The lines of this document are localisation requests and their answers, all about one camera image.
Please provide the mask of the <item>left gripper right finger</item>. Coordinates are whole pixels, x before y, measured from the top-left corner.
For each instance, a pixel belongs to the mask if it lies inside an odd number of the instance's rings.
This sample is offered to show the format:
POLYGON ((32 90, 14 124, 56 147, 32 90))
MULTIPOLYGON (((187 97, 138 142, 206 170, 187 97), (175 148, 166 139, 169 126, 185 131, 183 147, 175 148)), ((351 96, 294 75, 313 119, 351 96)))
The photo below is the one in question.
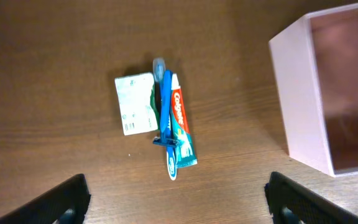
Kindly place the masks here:
POLYGON ((358 216, 298 182, 272 172, 264 187, 269 214, 278 223, 358 223, 358 216))

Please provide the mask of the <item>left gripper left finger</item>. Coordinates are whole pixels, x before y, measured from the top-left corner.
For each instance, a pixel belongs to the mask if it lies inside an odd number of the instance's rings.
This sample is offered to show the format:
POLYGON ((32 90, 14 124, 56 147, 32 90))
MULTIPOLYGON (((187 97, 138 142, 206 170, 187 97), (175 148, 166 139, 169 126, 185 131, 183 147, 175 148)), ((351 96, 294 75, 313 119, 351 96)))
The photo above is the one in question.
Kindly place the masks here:
POLYGON ((91 194, 84 174, 76 174, 25 205, 0 217, 0 223, 82 224, 91 194))

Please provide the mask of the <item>blue toothbrush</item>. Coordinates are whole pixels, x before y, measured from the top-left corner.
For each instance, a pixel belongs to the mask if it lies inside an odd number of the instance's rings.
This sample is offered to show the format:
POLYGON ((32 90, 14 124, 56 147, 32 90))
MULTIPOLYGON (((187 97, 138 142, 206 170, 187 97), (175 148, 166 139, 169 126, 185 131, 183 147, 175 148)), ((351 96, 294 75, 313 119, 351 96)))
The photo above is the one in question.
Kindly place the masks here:
MULTIPOLYGON (((160 138, 172 138, 170 122, 172 72, 166 69, 163 58, 155 58, 153 61, 153 74, 155 83, 160 89, 160 138)), ((165 147, 167 153, 167 170, 171 180, 177 177, 177 165, 173 147, 165 147)))

